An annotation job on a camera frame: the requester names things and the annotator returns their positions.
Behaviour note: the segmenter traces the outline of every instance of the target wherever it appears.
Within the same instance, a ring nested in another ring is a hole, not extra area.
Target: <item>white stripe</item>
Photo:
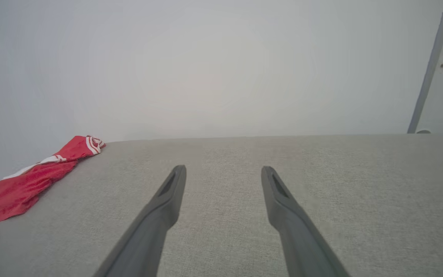
[[[88,149],[90,149],[92,154],[96,155],[96,154],[98,154],[98,152],[90,145],[90,139],[91,139],[91,137],[85,137],[85,141],[87,142],[87,147],[88,147]]]
[[[18,170],[16,173],[14,173],[14,174],[12,174],[12,175],[10,175],[10,176],[6,176],[6,177],[4,177],[2,180],[10,179],[10,178],[13,178],[13,177],[20,176],[20,175],[22,175],[23,173],[25,173],[25,172],[31,170],[31,169],[32,169],[34,166],[36,166],[36,165],[42,165],[42,164],[47,164],[47,163],[58,163],[59,161],[60,161],[60,160],[59,160],[59,157],[58,157],[58,156],[50,156],[50,157],[47,157],[47,158],[43,159],[41,162],[36,163],[35,165],[30,165],[30,166],[28,166],[28,167],[26,167],[26,168],[23,168],[23,169],[21,169],[21,170]]]
[[[100,153],[100,147],[98,147],[97,140],[99,140],[99,139],[95,138],[95,137],[90,137],[90,144],[98,153]]]
[[[66,158],[63,158],[63,156],[61,156],[61,155],[56,155],[56,156],[58,156],[58,158],[61,159],[61,162],[65,162],[66,161]]]
[[[98,138],[96,138],[96,137],[93,137],[93,141],[94,141],[96,144],[98,144],[98,149],[102,149],[103,145],[105,144],[102,140],[100,140],[100,139],[98,139]]]

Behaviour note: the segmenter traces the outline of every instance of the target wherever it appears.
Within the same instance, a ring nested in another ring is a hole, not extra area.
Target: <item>red cloth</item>
[[[101,152],[105,143],[96,137],[75,136],[59,152],[0,181],[0,221],[24,214],[38,195],[73,170],[78,159]]]

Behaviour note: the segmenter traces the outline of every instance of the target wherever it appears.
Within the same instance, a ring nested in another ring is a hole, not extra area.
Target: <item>dark gray rod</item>
[[[280,233],[290,277],[350,277],[272,167],[261,170],[268,219]]]
[[[167,230],[179,218],[185,186],[186,167],[178,165],[143,207],[94,276],[156,276]]]
[[[423,78],[423,84],[421,85],[420,95],[418,95],[418,100],[416,100],[415,110],[413,116],[411,117],[410,126],[408,128],[408,133],[415,133],[418,127],[418,122],[420,121],[421,112],[423,111],[423,106],[427,100],[428,91],[430,90],[430,85],[432,84],[432,79],[436,70],[436,65],[438,63],[438,58],[443,47],[443,12],[440,19],[440,24],[438,25],[437,34],[435,36],[434,47],[432,53],[430,54],[430,60],[427,65],[427,72],[425,72],[425,77]]]

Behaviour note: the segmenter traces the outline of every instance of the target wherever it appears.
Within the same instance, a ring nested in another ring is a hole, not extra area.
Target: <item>red fabric with white stripes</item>
[[[55,161],[37,164],[21,175],[1,180],[0,221],[25,213],[38,201],[38,195],[73,170],[80,158],[96,155],[104,147],[98,138],[77,135],[54,154]]]

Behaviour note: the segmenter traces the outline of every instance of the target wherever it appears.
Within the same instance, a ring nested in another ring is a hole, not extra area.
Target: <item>gray fabric couch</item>
[[[0,276],[91,276],[170,170],[187,167],[158,276],[285,276],[271,165],[350,275],[443,276],[443,135],[109,143],[0,222]]]

